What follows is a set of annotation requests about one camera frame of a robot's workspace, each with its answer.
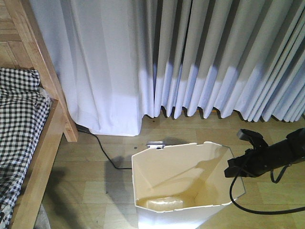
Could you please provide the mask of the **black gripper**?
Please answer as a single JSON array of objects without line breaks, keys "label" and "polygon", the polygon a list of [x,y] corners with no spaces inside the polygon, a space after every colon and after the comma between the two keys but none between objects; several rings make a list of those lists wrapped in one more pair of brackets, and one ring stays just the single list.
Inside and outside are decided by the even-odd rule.
[{"label": "black gripper", "polygon": [[247,149],[245,154],[228,161],[224,176],[229,177],[259,177],[276,169],[276,144],[268,147]]}]

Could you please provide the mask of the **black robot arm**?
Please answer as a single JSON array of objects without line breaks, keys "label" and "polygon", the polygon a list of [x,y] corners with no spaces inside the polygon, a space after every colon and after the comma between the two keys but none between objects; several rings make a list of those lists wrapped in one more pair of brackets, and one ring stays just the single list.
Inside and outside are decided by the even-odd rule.
[{"label": "black robot arm", "polygon": [[285,140],[268,145],[263,136],[255,131],[240,129],[239,139],[253,146],[245,154],[228,160],[225,177],[259,177],[271,170],[300,163],[305,160],[305,129],[289,133]]}]

